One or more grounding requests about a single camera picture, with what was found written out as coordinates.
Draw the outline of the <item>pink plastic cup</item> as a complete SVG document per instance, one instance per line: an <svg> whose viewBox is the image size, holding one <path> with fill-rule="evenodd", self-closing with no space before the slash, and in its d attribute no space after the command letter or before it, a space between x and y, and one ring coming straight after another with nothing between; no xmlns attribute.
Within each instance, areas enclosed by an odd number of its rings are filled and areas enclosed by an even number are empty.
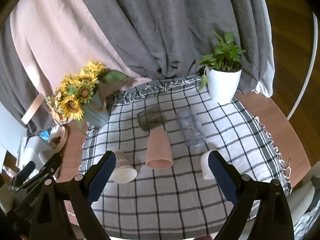
<svg viewBox="0 0 320 240"><path fill-rule="evenodd" d="M156 128L150 131L146 151L146 166L152 169L170 168L173 165L168 133Z"/></svg>

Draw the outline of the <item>black clamp tool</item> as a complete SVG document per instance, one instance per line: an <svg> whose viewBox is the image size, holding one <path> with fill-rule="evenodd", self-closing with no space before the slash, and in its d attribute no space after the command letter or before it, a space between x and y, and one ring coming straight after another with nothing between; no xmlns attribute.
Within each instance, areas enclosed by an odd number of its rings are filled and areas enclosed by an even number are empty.
<svg viewBox="0 0 320 240"><path fill-rule="evenodd" d="M61 154L55 153L31 179L28 177L35 170L32 160L9 184L1 178L1 239L29 237L31 217L41 188L46 179L54 178L61 164Z"/></svg>

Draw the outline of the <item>white plastic cup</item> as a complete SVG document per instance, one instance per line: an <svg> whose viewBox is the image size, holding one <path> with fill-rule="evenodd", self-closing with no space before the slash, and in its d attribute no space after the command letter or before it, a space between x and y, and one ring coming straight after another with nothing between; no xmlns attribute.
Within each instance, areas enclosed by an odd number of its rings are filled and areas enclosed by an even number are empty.
<svg viewBox="0 0 320 240"><path fill-rule="evenodd" d="M209 164L208 164L208 157L209 157L210 153L211 153L211 151L207 151L200 158L202 176L203 176L204 180L213 180L213 179L215 179L212 171L209 168Z"/></svg>

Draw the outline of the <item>green pothos plant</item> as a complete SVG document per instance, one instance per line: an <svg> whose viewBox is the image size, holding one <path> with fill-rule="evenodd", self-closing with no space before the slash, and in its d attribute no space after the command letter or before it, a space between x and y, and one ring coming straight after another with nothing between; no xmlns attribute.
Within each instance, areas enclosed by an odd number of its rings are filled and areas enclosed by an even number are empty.
<svg viewBox="0 0 320 240"><path fill-rule="evenodd" d="M218 72L226 73L235 73L242 70L240 57L246 51L234 44L234 33L232 31L225 32L222 37L214 32L214 36L219 43L214 47L214 53L204 55L199 62L200 66L205 67L201 76L200 89L209 83L206 70L216 70Z"/></svg>

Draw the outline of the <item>white plant pot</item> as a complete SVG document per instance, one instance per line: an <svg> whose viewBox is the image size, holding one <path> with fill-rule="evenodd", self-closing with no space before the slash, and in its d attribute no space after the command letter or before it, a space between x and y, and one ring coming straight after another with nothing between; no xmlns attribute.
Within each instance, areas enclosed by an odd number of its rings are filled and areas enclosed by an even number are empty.
<svg viewBox="0 0 320 240"><path fill-rule="evenodd" d="M206 69L208 92L210 98L221 105L229 103L236 93L242 70L222 72Z"/></svg>

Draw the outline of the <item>blue ribbed flower vase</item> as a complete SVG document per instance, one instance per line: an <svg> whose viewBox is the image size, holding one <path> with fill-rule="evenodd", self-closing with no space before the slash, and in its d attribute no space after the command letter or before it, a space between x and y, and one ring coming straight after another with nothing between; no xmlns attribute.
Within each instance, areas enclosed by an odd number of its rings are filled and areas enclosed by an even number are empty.
<svg viewBox="0 0 320 240"><path fill-rule="evenodd" d="M101 95L99 89L89 103L82 106L82 110L84 111L84 119L96 128L102 128L110 119L106 98Z"/></svg>

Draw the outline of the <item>pink curtain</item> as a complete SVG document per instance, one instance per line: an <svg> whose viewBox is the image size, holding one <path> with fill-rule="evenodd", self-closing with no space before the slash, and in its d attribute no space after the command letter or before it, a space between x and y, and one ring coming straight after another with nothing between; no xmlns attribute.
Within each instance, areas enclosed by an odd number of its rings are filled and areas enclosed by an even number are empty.
<svg viewBox="0 0 320 240"><path fill-rule="evenodd" d="M120 58L82 0L20 0L10 14L18 57L35 88L52 95L63 77L98 61L129 79L122 90L147 83Z"/></svg>

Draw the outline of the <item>grey curtain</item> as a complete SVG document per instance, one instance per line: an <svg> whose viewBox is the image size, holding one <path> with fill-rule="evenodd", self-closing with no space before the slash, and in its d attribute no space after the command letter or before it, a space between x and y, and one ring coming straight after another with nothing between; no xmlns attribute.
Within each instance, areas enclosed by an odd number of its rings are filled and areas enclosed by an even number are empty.
<svg viewBox="0 0 320 240"><path fill-rule="evenodd" d="M20 0L12 1L11 12ZM197 72L217 45L214 32L232 31L246 52L238 92L271 97L274 60L265 0L82 0L120 58L152 80ZM17 120L41 94L13 43L10 14L1 23L1 104Z"/></svg>

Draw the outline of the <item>white patterned paper cup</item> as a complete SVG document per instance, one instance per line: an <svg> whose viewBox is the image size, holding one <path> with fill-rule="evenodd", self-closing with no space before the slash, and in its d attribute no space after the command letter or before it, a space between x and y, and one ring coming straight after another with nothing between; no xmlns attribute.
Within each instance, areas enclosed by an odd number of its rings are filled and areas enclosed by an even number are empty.
<svg viewBox="0 0 320 240"><path fill-rule="evenodd" d="M133 168L124 152L120 150L114 151L116 155L116 166L111 174L110 179L117 184L126 184L133 181L138 172Z"/></svg>

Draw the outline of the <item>checkered white tablecloth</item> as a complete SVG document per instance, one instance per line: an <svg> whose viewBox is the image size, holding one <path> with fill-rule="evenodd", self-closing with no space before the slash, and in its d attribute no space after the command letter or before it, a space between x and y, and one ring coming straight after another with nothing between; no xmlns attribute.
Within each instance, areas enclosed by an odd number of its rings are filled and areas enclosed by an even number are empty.
<svg viewBox="0 0 320 240"><path fill-rule="evenodd" d="M164 112L173 166L146 166L148 132L137 114L159 105ZM204 180L200 158L218 150L240 173L252 179L280 181L285 194L291 184L271 136L238 100L214 103L198 77L152 81L107 97L109 122L89 127L81 172L108 150L121 150L137 170L127 184L109 181L92 209L107 234L124 239L187 239L218 232L232 209L215 180ZM189 148L176 121L179 109L190 108L206 136L204 145Z"/></svg>

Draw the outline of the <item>dark grey glass cup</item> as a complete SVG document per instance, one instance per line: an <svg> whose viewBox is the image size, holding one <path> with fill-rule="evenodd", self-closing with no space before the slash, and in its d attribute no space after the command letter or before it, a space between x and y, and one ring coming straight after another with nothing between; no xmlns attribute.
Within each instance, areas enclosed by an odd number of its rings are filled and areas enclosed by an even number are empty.
<svg viewBox="0 0 320 240"><path fill-rule="evenodd" d="M167 119L159 105L154 105L137 114L137 120L140 128L144 131L150 131L156 127L167 123Z"/></svg>

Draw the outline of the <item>sunflower bouquet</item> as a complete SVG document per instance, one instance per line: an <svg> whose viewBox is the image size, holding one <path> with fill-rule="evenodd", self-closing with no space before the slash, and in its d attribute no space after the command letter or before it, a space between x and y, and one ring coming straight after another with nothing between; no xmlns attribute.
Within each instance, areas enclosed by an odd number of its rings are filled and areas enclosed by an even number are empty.
<svg viewBox="0 0 320 240"><path fill-rule="evenodd" d="M66 74L54 94L46 97L52 118L63 124L71 119L82 121L84 107L88 106L98 92L98 84L124 81L127 76L106 68L98 61L88 61L77 74Z"/></svg>

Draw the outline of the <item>clear blue glass cup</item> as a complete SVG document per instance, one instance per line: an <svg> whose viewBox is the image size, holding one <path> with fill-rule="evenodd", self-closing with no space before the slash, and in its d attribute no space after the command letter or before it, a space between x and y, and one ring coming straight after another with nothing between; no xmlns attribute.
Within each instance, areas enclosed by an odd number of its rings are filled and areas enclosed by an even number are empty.
<svg viewBox="0 0 320 240"><path fill-rule="evenodd" d="M205 144L206 136L202 126L190 108L179 109L176 113L176 121L189 148L198 148Z"/></svg>

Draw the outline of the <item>white curved floor lamp pole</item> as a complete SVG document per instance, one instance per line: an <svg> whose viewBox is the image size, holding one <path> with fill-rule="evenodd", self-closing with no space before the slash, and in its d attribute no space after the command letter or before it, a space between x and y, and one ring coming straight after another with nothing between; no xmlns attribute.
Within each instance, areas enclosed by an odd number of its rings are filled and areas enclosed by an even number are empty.
<svg viewBox="0 0 320 240"><path fill-rule="evenodd" d="M297 98L291 107L291 110L289 111L288 115L286 116L286 119L289 121L293 115L295 114L298 106L300 105L303 96L306 93L306 89L308 88L308 85L311 80L311 76L313 74L313 70L315 67L316 57L317 57L317 50L319 45L319 23L318 18L315 14L315 12L312 12L312 40L311 40L311 55L308 60L308 64L306 67L304 67L304 77L303 77L303 83L299 90L299 93L297 95Z"/></svg>

